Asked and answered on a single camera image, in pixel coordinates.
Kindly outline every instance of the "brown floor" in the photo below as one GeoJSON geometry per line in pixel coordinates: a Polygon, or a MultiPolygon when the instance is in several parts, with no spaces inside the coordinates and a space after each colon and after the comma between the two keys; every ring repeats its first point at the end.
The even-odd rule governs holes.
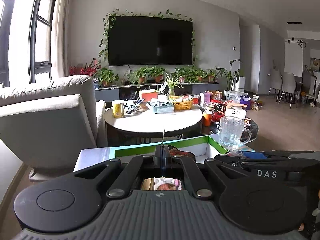
{"type": "MultiPolygon", "coordinates": [[[[260,111],[250,110],[247,116],[259,126],[257,139],[248,144],[254,150],[320,150],[320,108],[314,112],[314,107],[306,105],[302,108],[281,102],[276,104],[273,96],[260,97],[265,103],[260,111]]],[[[31,185],[28,180],[28,169],[21,180],[14,197],[25,187],[31,185]]],[[[10,240],[20,231],[20,226],[13,212],[13,200],[6,212],[4,223],[0,230],[1,240],[10,240]]]]}

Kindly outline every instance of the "television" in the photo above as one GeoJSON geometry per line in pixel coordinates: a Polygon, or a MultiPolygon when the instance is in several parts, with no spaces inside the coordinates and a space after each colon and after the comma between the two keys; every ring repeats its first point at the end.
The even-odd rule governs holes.
{"type": "Polygon", "coordinates": [[[192,22],[118,16],[109,30],[109,66],[192,65],[192,22]]]}

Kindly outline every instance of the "curtain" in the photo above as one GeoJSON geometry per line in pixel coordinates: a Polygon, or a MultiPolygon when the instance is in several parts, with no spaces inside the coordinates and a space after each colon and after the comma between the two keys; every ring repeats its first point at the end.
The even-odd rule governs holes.
{"type": "Polygon", "coordinates": [[[69,75],[68,18],[71,0],[56,0],[51,33],[52,79],[69,75]]]}

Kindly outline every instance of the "vine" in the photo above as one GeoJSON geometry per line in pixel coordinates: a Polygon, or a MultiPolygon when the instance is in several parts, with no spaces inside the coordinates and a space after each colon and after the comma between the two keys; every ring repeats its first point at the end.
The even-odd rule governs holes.
{"type": "MultiPolygon", "coordinates": [[[[185,15],[184,17],[181,16],[180,13],[174,15],[172,12],[169,11],[169,9],[165,12],[165,14],[163,14],[162,12],[159,12],[157,15],[156,14],[152,14],[151,12],[147,15],[147,14],[134,14],[133,12],[128,12],[128,10],[125,10],[125,13],[118,13],[120,11],[120,9],[116,8],[115,10],[113,10],[111,13],[107,13],[106,17],[103,18],[103,22],[104,22],[104,38],[101,40],[101,43],[99,45],[99,48],[101,48],[103,46],[103,49],[99,52],[99,58],[103,58],[103,61],[106,62],[107,58],[108,58],[108,53],[109,53],[109,48],[108,48],[108,39],[109,39],[109,31],[110,29],[113,28],[115,22],[116,22],[116,18],[117,17],[122,17],[122,16],[144,16],[144,17],[159,17],[161,19],[163,18],[169,18],[169,19],[179,19],[179,20],[183,20],[183,21],[193,21],[192,18],[188,19],[188,16],[185,15]]],[[[191,45],[192,45],[192,55],[194,53],[194,46],[195,46],[195,38],[194,38],[194,34],[195,31],[192,31],[192,39],[191,39],[191,45]]],[[[195,55],[192,58],[192,65],[195,64],[195,61],[197,60],[198,56],[195,55]]]]}

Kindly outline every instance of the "yellow canister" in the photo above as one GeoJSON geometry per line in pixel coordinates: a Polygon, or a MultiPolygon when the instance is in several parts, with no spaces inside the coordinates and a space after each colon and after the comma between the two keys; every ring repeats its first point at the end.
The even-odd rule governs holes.
{"type": "Polygon", "coordinates": [[[114,118],[123,118],[124,117],[124,101],[123,100],[112,101],[112,110],[113,110],[114,118]]]}

